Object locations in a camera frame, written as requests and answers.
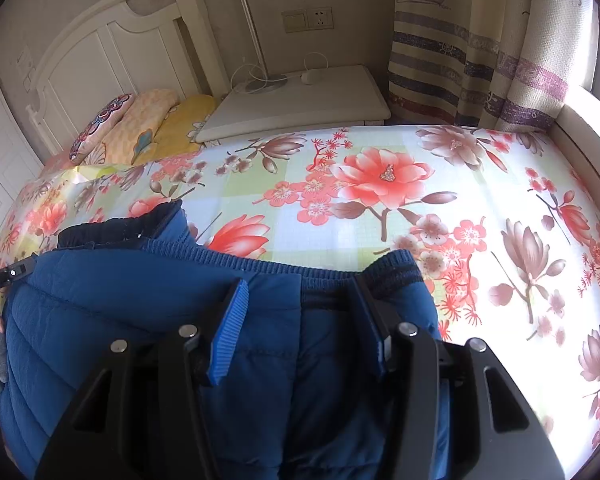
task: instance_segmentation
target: metal screw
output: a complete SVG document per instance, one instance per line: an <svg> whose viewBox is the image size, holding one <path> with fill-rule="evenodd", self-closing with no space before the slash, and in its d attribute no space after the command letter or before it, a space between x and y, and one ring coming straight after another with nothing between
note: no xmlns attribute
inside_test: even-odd
<svg viewBox="0 0 600 480"><path fill-rule="evenodd" d="M198 327L195 325L183 325L178 329L180 337L189 339L198 333Z"/></svg>
<svg viewBox="0 0 600 480"><path fill-rule="evenodd" d="M407 337L413 337L418 333L418 327L413 323L400 323L398 325L398 332Z"/></svg>
<svg viewBox="0 0 600 480"><path fill-rule="evenodd" d="M469 346L476 352L484 352L487 349L487 343L485 343L479 337L472 337L469 339Z"/></svg>
<svg viewBox="0 0 600 480"><path fill-rule="evenodd" d="M124 339L116 339L110 348L114 354L122 354L128 348L128 343Z"/></svg>

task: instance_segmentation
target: nightstand top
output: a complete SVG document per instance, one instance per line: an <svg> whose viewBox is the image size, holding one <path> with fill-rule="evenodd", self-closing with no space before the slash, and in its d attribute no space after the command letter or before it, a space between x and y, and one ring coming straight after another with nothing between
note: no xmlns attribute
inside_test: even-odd
<svg viewBox="0 0 600 480"><path fill-rule="evenodd" d="M301 73L287 74L287 83L271 92L232 91L200 130L196 141L313 124L377 121L391 116L376 82L362 65L324 69L322 79L313 85L303 84Z"/></svg>

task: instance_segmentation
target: blue gripper pad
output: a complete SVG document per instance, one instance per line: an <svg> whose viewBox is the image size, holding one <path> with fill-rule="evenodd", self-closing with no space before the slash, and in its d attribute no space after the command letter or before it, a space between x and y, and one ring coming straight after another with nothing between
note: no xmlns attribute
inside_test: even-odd
<svg viewBox="0 0 600 480"><path fill-rule="evenodd" d="M384 364L384 343L369 311L365 296L355 280L350 280L348 289L350 309L366 367L379 380L387 372Z"/></svg>
<svg viewBox="0 0 600 480"><path fill-rule="evenodd" d="M234 357L235 345L240 337L244 317L249 307L249 285L239 280L229 291L228 306L220 321L216 336L210 343L209 368L206 376L212 386L218 386L227 375L231 359Z"/></svg>

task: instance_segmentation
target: striped curtain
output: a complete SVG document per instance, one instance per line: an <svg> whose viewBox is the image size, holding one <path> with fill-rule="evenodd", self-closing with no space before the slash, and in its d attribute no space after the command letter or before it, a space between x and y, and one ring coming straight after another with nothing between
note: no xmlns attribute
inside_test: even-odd
<svg viewBox="0 0 600 480"><path fill-rule="evenodd" d="M395 0L394 118L549 129L576 84L592 7L592 0Z"/></svg>

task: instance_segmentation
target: headboard panel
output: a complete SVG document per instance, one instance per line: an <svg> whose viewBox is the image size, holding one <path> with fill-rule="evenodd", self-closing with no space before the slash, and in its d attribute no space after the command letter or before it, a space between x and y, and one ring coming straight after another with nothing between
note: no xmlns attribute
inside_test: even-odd
<svg viewBox="0 0 600 480"><path fill-rule="evenodd" d="M202 0L176 0L139 16L127 0L102 0L77 16L40 60L32 88L40 108L29 105L32 124L52 154L115 96L151 88L174 89L181 100L200 93L204 77L213 95L229 91L216 40ZM196 74L178 26L183 19L204 74Z"/></svg>

